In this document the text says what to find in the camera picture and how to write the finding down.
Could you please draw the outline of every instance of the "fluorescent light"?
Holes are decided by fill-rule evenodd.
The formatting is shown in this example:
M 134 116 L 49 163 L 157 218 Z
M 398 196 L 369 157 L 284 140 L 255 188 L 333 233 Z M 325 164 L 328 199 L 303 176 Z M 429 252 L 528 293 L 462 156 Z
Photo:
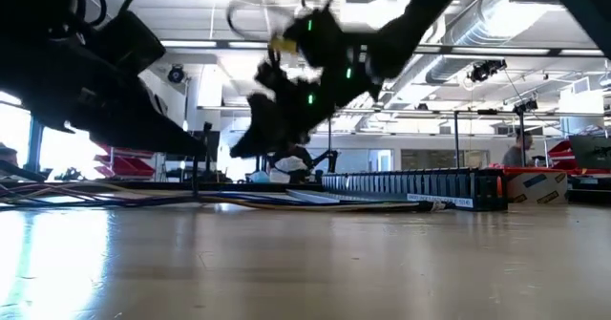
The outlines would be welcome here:
M 351 133 L 351 134 L 353 134 L 353 135 L 362 135 L 362 136 L 388 136 L 388 135 L 390 135 L 390 133 L 381 133 L 381 132 L 378 132 L 378 133 L 374 133 L 374 132 L 354 132 L 354 133 Z
M 230 48 L 236 49 L 266 49 L 267 43 L 263 42 L 229 42 Z
M 600 50 L 595 49 L 563 49 L 560 56 L 563 55 L 587 55 L 587 56 L 604 56 Z
M 165 48 L 216 48 L 217 42 L 203 40 L 162 40 L 161 45 Z
M 531 54 L 546 55 L 549 49 L 542 48 L 491 48 L 491 47 L 452 47 L 451 53 L 481 53 L 482 55 L 493 54 Z

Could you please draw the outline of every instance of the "ventilation pipe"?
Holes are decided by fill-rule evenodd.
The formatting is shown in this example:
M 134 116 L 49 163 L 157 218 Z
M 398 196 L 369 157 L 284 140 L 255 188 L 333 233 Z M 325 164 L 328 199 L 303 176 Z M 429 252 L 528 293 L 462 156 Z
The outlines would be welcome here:
M 478 0 L 464 15 L 454 23 L 441 39 L 446 45 L 500 46 L 508 43 L 520 33 L 530 28 L 548 11 L 544 5 L 520 5 L 511 0 Z M 395 94 L 387 104 L 387 109 L 403 109 L 403 104 L 394 103 L 397 96 L 411 98 L 408 87 L 416 83 L 429 83 L 440 86 L 458 72 L 473 63 L 469 58 L 448 58 L 440 55 L 424 55 L 408 65 L 392 89 Z M 436 90 L 418 92 L 417 102 Z

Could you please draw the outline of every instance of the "white label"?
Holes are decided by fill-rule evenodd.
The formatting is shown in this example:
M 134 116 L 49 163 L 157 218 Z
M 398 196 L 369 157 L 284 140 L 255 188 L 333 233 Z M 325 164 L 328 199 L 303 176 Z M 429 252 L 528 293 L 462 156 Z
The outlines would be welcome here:
M 459 199 L 459 198 L 454 198 L 454 197 L 427 196 L 427 195 L 408 194 L 408 201 L 410 201 L 410 202 L 420 202 L 420 201 L 427 201 L 427 202 L 448 202 L 448 203 L 454 203 L 456 206 L 459 206 L 459 207 L 469 207 L 469 208 L 473 208 L 474 207 L 474 200 L 471 200 L 471 199 Z

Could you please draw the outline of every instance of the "blue object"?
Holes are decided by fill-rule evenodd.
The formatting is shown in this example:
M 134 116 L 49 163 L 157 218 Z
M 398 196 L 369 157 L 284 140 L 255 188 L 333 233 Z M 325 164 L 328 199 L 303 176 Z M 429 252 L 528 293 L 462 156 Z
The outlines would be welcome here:
M 250 175 L 252 182 L 269 182 L 269 176 L 264 171 L 255 172 Z

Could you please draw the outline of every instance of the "red object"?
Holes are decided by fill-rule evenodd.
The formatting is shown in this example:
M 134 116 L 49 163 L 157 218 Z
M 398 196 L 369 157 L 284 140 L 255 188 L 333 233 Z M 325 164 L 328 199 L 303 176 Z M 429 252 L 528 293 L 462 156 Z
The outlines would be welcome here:
M 102 143 L 96 143 L 96 144 L 100 148 L 102 148 L 106 152 L 106 154 L 111 155 L 111 152 L 112 152 L 112 154 L 115 157 L 150 159 L 155 154 L 153 152 L 139 151 L 139 150 L 129 149 L 129 148 L 111 147 L 111 146 L 108 146 Z
M 97 145 L 107 154 L 105 156 L 95 156 L 95 160 L 103 164 L 102 166 L 96 167 L 95 170 L 104 177 L 148 180 L 155 175 L 155 168 L 141 160 L 150 159 L 155 153 L 129 148 L 111 147 L 102 143 L 97 143 Z
M 107 178 L 150 179 L 155 174 L 153 167 L 136 158 L 114 157 L 112 166 L 109 156 L 95 156 L 95 160 L 104 164 L 96 170 Z

